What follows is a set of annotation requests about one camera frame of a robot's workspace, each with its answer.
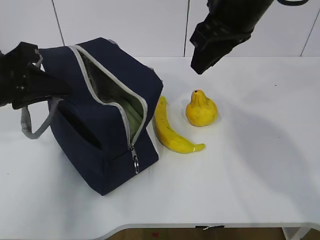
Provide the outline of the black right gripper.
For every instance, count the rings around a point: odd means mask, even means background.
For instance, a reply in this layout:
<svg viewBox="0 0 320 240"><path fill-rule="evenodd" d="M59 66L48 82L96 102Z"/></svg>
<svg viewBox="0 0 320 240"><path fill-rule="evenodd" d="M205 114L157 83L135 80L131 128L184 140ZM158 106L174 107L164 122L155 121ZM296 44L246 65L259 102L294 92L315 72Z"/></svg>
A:
<svg viewBox="0 0 320 240"><path fill-rule="evenodd" d="M251 38L251 11L222 9L210 12L190 37L194 46L191 68L202 75L237 45Z"/></svg>

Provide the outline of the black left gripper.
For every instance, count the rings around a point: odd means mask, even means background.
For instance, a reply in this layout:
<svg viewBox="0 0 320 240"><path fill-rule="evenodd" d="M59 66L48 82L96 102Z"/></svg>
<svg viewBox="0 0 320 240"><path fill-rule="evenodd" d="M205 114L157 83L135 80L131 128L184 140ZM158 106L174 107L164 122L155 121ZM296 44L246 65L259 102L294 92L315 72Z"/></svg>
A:
<svg viewBox="0 0 320 240"><path fill-rule="evenodd" d="M14 110L31 104L64 98L72 88L62 79L40 69L42 56L37 45L20 42L0 55L0 105Z"/></svg>

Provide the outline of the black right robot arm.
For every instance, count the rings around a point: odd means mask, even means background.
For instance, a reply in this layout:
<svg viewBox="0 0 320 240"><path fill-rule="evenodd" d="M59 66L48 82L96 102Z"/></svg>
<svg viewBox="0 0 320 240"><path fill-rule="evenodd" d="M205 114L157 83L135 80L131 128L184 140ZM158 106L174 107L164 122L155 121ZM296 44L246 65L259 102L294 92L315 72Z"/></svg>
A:
<svg viewBox="0 0 320 240"><path fill-rule="evenodd" d="M201 75L249 40L272 3L272 0L209 0L209 13L196 25L189 40L194 46L191 68Z"/></svg>

